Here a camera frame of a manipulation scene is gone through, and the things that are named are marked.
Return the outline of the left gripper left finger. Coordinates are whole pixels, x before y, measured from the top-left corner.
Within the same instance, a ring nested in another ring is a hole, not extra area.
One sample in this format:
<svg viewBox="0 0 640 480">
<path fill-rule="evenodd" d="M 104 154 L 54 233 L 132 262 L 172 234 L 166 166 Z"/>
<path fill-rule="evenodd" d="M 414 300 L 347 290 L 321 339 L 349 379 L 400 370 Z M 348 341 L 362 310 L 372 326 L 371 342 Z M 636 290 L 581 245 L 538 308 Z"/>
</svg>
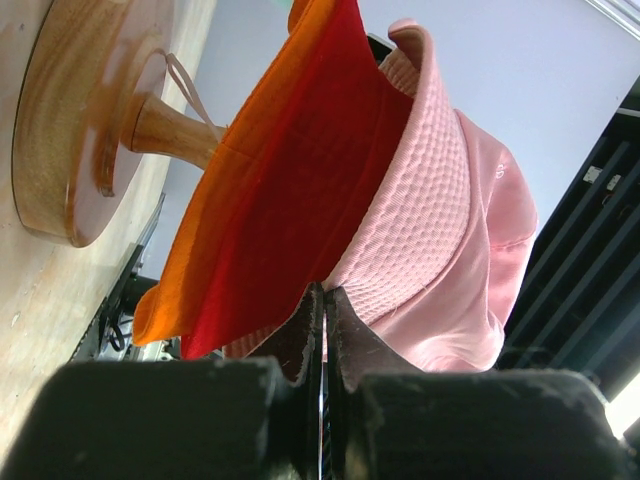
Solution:
<svg viewBox="0 0 640 480">
<path fill-rule="evenodd" d="M 5 479 L 316 479 L 323 290 L 245 359 L 72 362 L 44 385 Z"/>
</svg>

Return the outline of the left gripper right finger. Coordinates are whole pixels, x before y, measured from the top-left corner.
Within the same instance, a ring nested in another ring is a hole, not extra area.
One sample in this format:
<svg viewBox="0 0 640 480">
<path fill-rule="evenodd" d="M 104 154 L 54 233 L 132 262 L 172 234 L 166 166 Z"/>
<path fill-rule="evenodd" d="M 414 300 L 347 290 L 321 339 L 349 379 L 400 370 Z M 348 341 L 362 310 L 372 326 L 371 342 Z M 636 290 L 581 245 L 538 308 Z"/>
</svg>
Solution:
<svg viewBox="0 0 640 480">
<path fill-rule="evenodd" d="M 425 373 L 325 298 L 337 479 L 635 479 L 605 401 L 567 370 Z"/>
</svg>

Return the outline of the orange bucket hat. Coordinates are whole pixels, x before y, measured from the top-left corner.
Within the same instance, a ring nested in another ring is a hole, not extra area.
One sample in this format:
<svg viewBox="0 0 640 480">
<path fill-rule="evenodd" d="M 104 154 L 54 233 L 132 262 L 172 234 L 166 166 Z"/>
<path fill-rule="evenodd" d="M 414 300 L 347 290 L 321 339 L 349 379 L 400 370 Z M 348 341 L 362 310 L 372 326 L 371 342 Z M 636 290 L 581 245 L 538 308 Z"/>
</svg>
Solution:
<svg viewBox="0 0 640 480">
<path fill-rule="evenodd" d="M 192 332 L 240 195 L 256 174 L 264 149 L 334 7 L 334 2 L 325 0 L 294 2 L 288 39 L 211 154 L 161 279 L 137 304 L 133 322 L 136 345 Z"/>
</svg>

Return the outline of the pink hat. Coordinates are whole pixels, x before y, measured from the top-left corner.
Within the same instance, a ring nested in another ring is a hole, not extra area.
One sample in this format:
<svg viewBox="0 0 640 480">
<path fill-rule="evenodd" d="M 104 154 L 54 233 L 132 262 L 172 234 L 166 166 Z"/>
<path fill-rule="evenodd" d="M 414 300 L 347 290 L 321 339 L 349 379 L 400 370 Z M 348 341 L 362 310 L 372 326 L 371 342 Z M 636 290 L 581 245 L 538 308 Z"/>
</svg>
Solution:
<svg viewBox="0 0 640 480">
<path fill-rule="evenodd" d="M 389 30 L 376 62 L 411 111 L 357 231 L 328 277 L 356 315 L 425 371 L 495 362 L 531 253 L 537 214 L 509 150 L 449 101 L 429 33 Z"/>
</svg>

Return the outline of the red hat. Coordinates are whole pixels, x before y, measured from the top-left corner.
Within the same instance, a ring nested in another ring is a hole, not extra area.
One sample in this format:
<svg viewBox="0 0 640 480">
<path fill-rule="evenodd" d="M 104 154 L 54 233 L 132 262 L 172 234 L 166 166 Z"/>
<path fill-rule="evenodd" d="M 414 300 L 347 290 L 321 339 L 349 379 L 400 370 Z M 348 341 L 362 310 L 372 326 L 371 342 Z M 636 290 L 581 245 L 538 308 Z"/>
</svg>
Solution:
<svg viewBox="0 0 640 480">
<path fill-rule="evenodd" d="M 326 279 L 393 159 L 412 101 L 380 71 L 354 1 L 339 1 L 222 243 L 182 355 L 278 325 Z"/>
</svg>

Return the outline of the wooden hat stand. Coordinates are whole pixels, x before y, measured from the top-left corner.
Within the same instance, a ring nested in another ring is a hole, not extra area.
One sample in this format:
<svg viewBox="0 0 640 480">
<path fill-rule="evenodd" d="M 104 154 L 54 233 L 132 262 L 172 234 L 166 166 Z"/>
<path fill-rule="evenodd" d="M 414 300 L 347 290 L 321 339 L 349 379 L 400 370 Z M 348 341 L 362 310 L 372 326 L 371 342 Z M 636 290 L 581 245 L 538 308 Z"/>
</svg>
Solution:
<svg viewBox="0 0 640 480">
<path fill-rule="evenodd" d="M 207 166 L 223 131 L 201 112 L 170 52 L 173 21 L 170 1 L 51 4 L 13 134 L 13 196 L 26 230 L 88 246 L 116 213 L 144 155 Z M 201 112 L 197 119 L 162 100 L 167 79 Z"/>
</svg>

